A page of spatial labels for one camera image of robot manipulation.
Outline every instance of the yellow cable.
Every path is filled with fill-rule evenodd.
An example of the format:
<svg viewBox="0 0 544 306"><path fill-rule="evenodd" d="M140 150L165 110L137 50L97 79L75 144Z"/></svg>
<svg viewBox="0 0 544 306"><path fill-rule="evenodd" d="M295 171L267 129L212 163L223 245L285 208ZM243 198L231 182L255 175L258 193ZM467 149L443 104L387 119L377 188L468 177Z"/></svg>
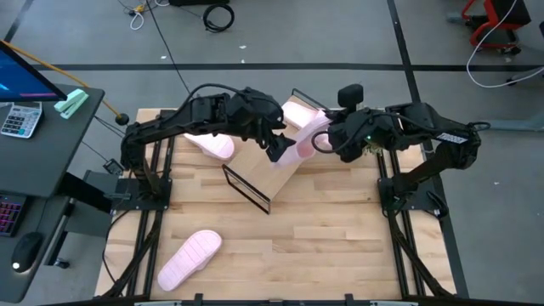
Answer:
<svg viewBox="0 0 544 306"><path fill-rule="evenodd" d="M20 49L20 48L17 48L15 47L14 45L12 45L11 43L9 42L6 42L6 41L2 41L2 43L5 43L8 47L12 48L15 52L17 53L20 53L20 54L23 54L24 56L26 56L27 58L31 59L31 60L34 60L46 67L48 67L49 69L53 70L53 71L57 71L58 73L62 74L62 75L65 75L67 77L69 77L70 79L72 79L74 82L77 82L79 84L81 84L83 87L85 88L89 88L89 86L82 80L78 79L77 77L71 75L70 73L66 72L66 71L63 71L62 69L60 68L57 68L51 64L48 64L46 62L44 62L43 60L37 58L36 56L32 55L32 54L28 54L25 50L23 49ZM107 108L110 109L110 111L112 111L114 114L116 114L117 117L121 117L121 114L119 114L119 112L117 112L117 110L115 110L113 108L113 106L111 106L108 101L106 101L106 99L102 99L102 103L104 103L104 105L106 105Z"/></svg>
<svg viewBox="0 0 544 306"><path fill-rule="evenodd" d="M140 4L139 6L134 8L134 12L136 12L136 13L143 13L144 10L145 10L145 6L143 4Z"/></svg>

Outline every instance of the monitor screen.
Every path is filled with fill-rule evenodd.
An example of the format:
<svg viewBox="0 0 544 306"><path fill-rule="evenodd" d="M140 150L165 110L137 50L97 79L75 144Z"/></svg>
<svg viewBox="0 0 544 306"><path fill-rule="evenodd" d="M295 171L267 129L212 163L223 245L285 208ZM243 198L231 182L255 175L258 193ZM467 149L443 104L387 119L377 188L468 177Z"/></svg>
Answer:
<svg viewBox="0 0 544 306"><path fill-rule="evenodd" d="M60 101L65 95L0 42L0 101Z"/></svg>

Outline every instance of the black cable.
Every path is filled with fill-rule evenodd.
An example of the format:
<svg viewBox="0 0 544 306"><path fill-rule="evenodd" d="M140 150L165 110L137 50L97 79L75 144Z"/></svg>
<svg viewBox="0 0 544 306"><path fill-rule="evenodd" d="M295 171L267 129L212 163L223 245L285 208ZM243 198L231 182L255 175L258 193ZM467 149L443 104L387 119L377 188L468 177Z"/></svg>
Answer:
<svg viewBox="0 0 544 306"><path fill-rule="evenodd" d="M110 127L110 128L113 128L114 130L116 130L117 132L121 133L121 134L125 134L125 132L123 132L120 128L114 126L113 124L107 122L106 120L100 118L99 116L94 116L94 119L96 119L98 122L102 123L103 126L105 127Z"/></svg>
<svg viewBox="0 0 544 306"><path fill-rule="evenodd" d="M128 11L131 11L133 10L134 8L131 8L129 6L127 6L125 3L121 2L121 0L117 0L119 2L119 4L121 4L123 6L124 9L128 10Z"/></svg>
<svg viewBox="0 0 544 306"><path fill-rule="evenodd" d="M473 128L476 127L476 126L483 126L483 127L480 127L480 128L475 128L474 130L476 132L485 131L485 130L488 130L488 129L491 128L491 123L489 123L489 122L470 122L468 125L473 127Z"/></svg>
<svg viewBox="0 0 544 306"><path fill-rule="evenodd" d="M132 171L129 172L128 173L128 179L130 179L132 177L132 175L133 175L133 172ZM119 203L117 203L117 205L112 208L112 210L116 210L116 208L119 207L119 205L121 205L121 203L123 203L123 201L125 201L124 198L122 200L120 200ZM130 212L130 210L125 211L122 214L120 214L119 217L117 217L115 220L113 220L113 222L111 222L110 226L108 227L108 230L105 233L106 246L104 246L104 250L102 250L102 263L104 264L105 271L108 273L108 276L110 277L111 281L113 281L114 284L116 283L116 279L113 277L113 274L110 271L110 267L108 266L108 263L105 261L105 248L107 247L108 238L110 237L110 231L113 228L113 225L115 225L117 223L117 221L121 220L121 218L125 217L125 215L127 213L129 213L129 212Z"/></svg>
<svg viewBox="0 0 544 306"><path fill-rule="evenodd" d="M347 145L349 145L349 143L351 143L353 141L353 139L357 136L357 134L359 133L359 131L373 118L376 118L376 117L379 117L379 116L390 116L390 117L393 117L393 118L397 118L397 119L400 119L400 120L403 120L405 122L408 122L412 125L415 125L416 127L424 130L424 131L427 131L427 132L431 132L431 133L451 133L451 132L455 132L456 130L454 128L432 128L432 127L425 127L423 126L422 124L418 123L418 122L415 122L413 120L411 120L410 118L408 118L407 116L402 116L402 115L399 115L399 114L394 114L394 113L388 113L388 112L383 112L383 113L379 113L379 114L374 114L374 115L371 115L369 116L368 118L366 118L366 120L364 120L360 125L359 127L357 128L357 130L355 131L355 133L353 133L348 139L346 139L346 141L344 141L342 144L340 144L339 147L337 147L336 149L333 149L333 150L324 150L324 149L321 149L319 146L317 146L317 144L315 143L315 139L322 135L322 134L328 134L328 131L319 131L317 133L315 133L313 136L312 136L312 139L311 139L311 144L312 146L314 147L315 150L317 150L318 152L320 153L324 153L324 154L332 154L332 153L337 153L339 152L340 150L342 150L343 148L345 148ZM478 126L478 125L481 125L481 126L484 126L484 127L481 127L481 128L474 128L475 126ZM468 124L468 126L470 128L473 128L475 132L479 132L479 131L484 131L486 129L489 129L491 127L491 125L488 123L488 122L470 122Z"/></svg>
<svg viewBox="0 0 544 306"><path fill-rule="evenodd" d="M111 222L110 227L108 228L108 231L105 234L106 244L108 243L108 238L110 237L110 231L113 225L115 225L115 223L117 223L117 221L119 221L121 218L125 217L125 215L129 212L130 211L123 212L122 214L119 215L119 217L117 217L115 220L113 220L113 222ZM110 277L111 281L115 283L116 279L115 277L113 277L113 274L110 271L110 267L108 266L108 263L105 261L105 247L104 247L104 250L102 251L102 263L104 264L105 271L108 273L108 276Z"/></svg>
<svg viewBox="0 0 544 306"><path fill-rule="evenodd" d="M429 212L429 211L425 211L425 212L432 214L433 216L438 218L438 220L450 214L450 208L440 196L438 196L432 191L427 191L427 197L437 207L437 209L439 210L439 214L436 215L434 212Z"/></svg>
<svg viewBox="0 0 544 306"><path fill-rule="evenodd" d="M89 149L91 149L92 152L96 153L96 155L102 157L102 159L105 161L105 162L108 162L108 159L105 158L102 154L100 154L97 150L93 149L92 146L88 145L85 141L82 140L82 144L86 145Z"/></svg>
<svg viewBox="0 0 544 306"><path fill-rule="evenodd" d="M179 9L181 9L181 10L183 10L183 11L189 13L189 14L192 14L192 15L198 17L198 19L202 20L202 16L201 16L201 15L199 15L199 14L197 14L197 13L195 13L195 12L189 11L187 8L179 7Z"/></svg>
<svg viewBox="0 0 544 306"><path fill-rule="evenodd" d="M145 12L150 12L152 11L153 9L156 9L158 7L158 5L155 5L154 7L151 7L148 3L147 3L147 8L144 9L144 11L142 13L145 13Z"/></svg>
<svg viewBox="0 0 544 306"><path fill-rule="evenodd" d="M395 217L397 217L397 216L399 215L399 213L402 211L402 208L405 207L405 205L406 205L407 202L408 202L408 200L407 200L406 198L403 199L403 200L402 200L402 204L400 204L399 208L398 208L396 211L393 211L393 215L394 215ZM388 215L387 215L385 212L386 212L385 209L382 208L382 215L383 215L385 218L387 218Z"/></svg>
<svg viewBox="0 0 544 306"><path fill-rule="evenodd" d="M147 6L150 6L150 1L145 0L147 3ZM173 59L172 52L170 52L170 48L168 47L167 40L162 35L161 27L159 27L159 23L156 21L155 14L153 13L153 10L150 10L151 18L153 18L153 22L155 23L156 30L159 32L159 35L161 36L162 42L164 43L164 46L167 48L168 56L170 56L170 60L172 61L173 67L176 69L176 72L178 73L178 77L181 80L181 82L184 84L185 90L187 90L187 93L190 93L189 86L187 86L187 83L185 82L184 78L181 76L181 73L179 73L179 69L176 66L176 61Z"/></svg>
<svg viewBox="0 0 544 306"><path fill-rule="evenodd" d="M193 89L193 91L191 91L189 93L189 96L187 96L187 99L185 99L184 103L170 116L170 117L174 117L176 116L183 108L183 106L188 103L191 98L196 94L197 91L203 89L203 88L208 88L208 87L213 87L213 88L222 88L222 89L227 89L235 94L239 94L241 96L244 96L246 97L247 96L247 93L244 93L236 88L232 88L231 86L227 86L227 85L223 85L223 84L217 84L217 83L206 83L206 84L202 84L202 85L199 85L197 86L195 89ZM266 101L268 103L271 103L272 105L274 105L275 107L278 108L278 110L280 111L281 113L281 116L280 116L280 120L283 122L283 109L281 109L281 106L279 104L277 104L276 102L270 100L270 99L262 99L262 98L256 98L256 97L252 97L252 99L259 99L259 100L262 100L262 101Z"/></svg>
<svg viewBox="0 0 544 306"><path fill-rule="evenodd" d="M94 119L96 119L96 121L98 121L100 124L102 124L105 128L109 129L112 133L114 133L115 135L119 136L120 138L123 138L123 136L125 135L125 133L116 128L116 127L113 127L111 126L108 122L105 122L104 119L100 119L98 118L97 116L94 117Z"/></svg>
<svg viewBox="0 0 544 306"><path fill-rule="evenodd" d="M210 13L217 8L221 8L229 12L230 14L230 21L225 26L219 26L215 25L213 22L211 22L208 17ZM222 31L226 31L229 29L232 24L235 23L235 11L232 10L232 8L227 4L214 4L206 8L204 11L204 15L202 16L202 21L204 21L204 26L206 27L206 31L210 31L211 33L220 33Z"/></svg>
<svg viewBox="0 0 544 306"><path fill-rule="evenodd" d="M359 127L357 128L357 130L355 131L355 133L353 135L351 135L348 139L346 139L346 141L344 141L342 144L340 144L339 147L337 147L336 149L333 149L333 150L324 150L324 149L321 149L319 146L317 146L317 144L315 143L315 139L319 136L319 135L322 135L322 134L328 134L328 131L319 131L317 133L314 134L314 136L312 136L312 139L310 140L311 143L312 143L312 146L314 147L314 149L320 153L323 153L323 154L332 154L332 153L336 153L336 152L339 152L340 150L342 150L343 148L345 148L346 146L349 145L349 143L351 143L354 139L355 139L355 136L357 136L357 134L359 133L359 131L366 125L367 122L369 122L374 116L370 116L368 118L366 118L360 125Z"/></svg>
<svg viewBox="0 0 544 306"><path fill-rule="evenodd" d="M45 199L45 203L43 203L42 215L40 216L40 221L37 222L37 227L36 227L36 230L34 231L38 231L40 229L40 225L42 224L42 220L43 220L43 215L45 214L45 207L48 205L48 201L49 199Z"/></svg>

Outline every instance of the desk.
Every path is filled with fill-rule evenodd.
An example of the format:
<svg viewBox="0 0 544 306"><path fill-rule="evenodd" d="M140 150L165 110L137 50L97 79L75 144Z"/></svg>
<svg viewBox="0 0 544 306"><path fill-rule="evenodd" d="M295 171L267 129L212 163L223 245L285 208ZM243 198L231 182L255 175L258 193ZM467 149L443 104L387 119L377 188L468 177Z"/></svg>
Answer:
<svg viewBox="0 0 544 306"><path fill-rule="evenodd" d="M137 121L153 119L158 112L140 110ZM234 141L239 150L243 143ZM421 149L399 152L399 161L403 171L414 168L422 162ZM155 278L197 230L216 230L224 244L203 271L173 292L154 282L151 299L191 300L198 292L206 300L343 300L350 292L355 299L400 298L388 221L379 204L375 156L345 164L334 155L317 155L304 162L274 198L270 215L227 185L221 164L184 137L176 138L171 204L162 221ZM115 277L133 256L139 215L128 213L110 232L105 256ZM424 212L410 215L422 261L455 292L439 221ZM146 264L144 260L139 269L136 294L142 292ZM406 273L415 292L411 270ZM102 267L95 293L110 287Z"/></svg>
<svg viewBox="0 0 544 306"><path fill-rule="evenodd" d="M68 85L57 86L65 94L79 88ZM66 196L56 194L59 194L61 182L65 177L73 177L66 173L66 169L104 97L103 90L82 89L89 98L70 120L60 117L54 109L54 103L44 102L44 118L41 119L31 139L16 139L0 135L2 192L32 196L25 204L25 217L16 236L0 237L0 275L2 276L0 300L2 301L18 303L23 299L54 237L57 226L70 205ZM8 112L8 107L0 109L0 120L3 121ZM42 212L44 212L42 223L37 230ZM37 260L30 270L24 274L17 274L11 268L11 255L15 245L21 236L36 230L44 237Z"/></svg>

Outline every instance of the calculator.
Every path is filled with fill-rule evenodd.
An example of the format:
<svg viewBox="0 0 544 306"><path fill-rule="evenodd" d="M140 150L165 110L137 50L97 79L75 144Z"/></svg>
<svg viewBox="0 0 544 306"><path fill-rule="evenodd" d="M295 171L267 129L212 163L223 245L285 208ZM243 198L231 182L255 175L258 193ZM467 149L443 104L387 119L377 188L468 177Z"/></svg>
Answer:
<svg viewBox="0 0 544 306"><path fill-rule="evenodd" d="M28 139L42 117L42 102L14 102L0 133Z"/></svg>

